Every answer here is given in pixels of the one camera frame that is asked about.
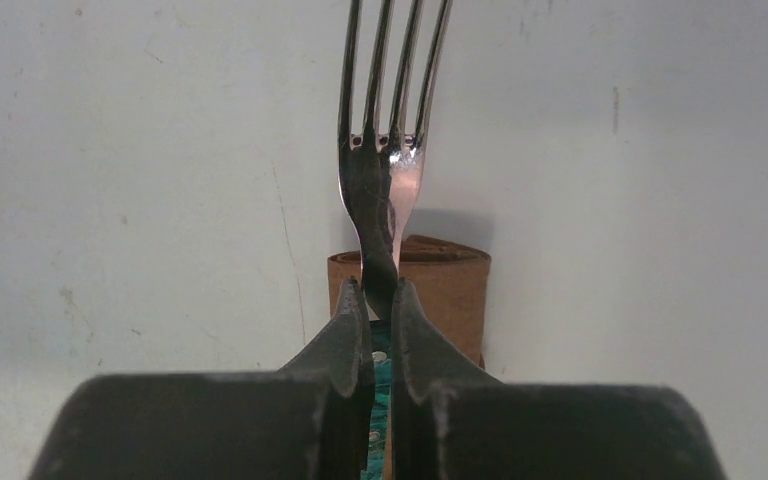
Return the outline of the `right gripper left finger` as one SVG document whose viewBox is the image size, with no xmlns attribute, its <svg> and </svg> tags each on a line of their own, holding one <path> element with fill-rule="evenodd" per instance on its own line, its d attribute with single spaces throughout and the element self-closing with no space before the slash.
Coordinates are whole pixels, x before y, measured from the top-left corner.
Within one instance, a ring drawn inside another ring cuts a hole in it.
<svg viewBox="0 0 768 480">
<path fill-rule="evenodd" d="M 275 371 L 110 374 L 80 384 L 33 479 L 357 479 L 375 376 L 361 290 Z"/>
</svg>

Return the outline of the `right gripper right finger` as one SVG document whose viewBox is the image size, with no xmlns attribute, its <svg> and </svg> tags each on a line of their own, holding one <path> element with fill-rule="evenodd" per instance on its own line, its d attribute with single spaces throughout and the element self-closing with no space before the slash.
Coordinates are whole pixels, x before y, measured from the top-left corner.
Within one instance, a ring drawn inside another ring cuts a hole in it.
<svg viewBox="0 0 768 480">
<path fill-rule="evenodd" d="M 507 384 L 427 319 L 402 281 L 392 313 L 397 479 L 722 479 L 692 405 L 669 387 Z"/>
</svg>

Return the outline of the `brown cloth napkin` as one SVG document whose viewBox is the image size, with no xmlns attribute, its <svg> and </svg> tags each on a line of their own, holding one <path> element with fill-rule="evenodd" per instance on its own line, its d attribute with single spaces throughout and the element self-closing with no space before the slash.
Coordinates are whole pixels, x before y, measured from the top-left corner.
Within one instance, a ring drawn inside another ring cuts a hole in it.
<svg viewBox="0 0 768 480">
<path fill-rule="evenodd" d="M 409 236 L 400 252 L 428 320 L 480 369 L 490 267 L 488 253 L 429 236 Z"/>
</svg>

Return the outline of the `fork with dark handle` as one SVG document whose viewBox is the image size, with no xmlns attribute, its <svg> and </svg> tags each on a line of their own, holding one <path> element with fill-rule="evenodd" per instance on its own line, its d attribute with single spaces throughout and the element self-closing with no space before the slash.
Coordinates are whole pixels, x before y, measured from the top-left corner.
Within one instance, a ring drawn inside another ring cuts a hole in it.
<svg viewBox="0 0 768 480">
<path fill-rule="evenodd" d="M 338 107 L 338 178 L 343 206 L 359 242 L 360 287 L 371 327 L 375 373 L 363 479 L 382 479 L 391 438 L 392 305 L 400 279 L 401 245 L 423 179 L 434 88 L 452 4 L 436 17 L 414 132 L 407 107 L 423 4 L 411 4 L 393 91 L 389 127 L 379 130 L 380 106 L 393 4 L 382 2 L 371 57 L 362 129 L 352 131 L 353 89 L 362 4 L 350 4 Z"/>
</svg>

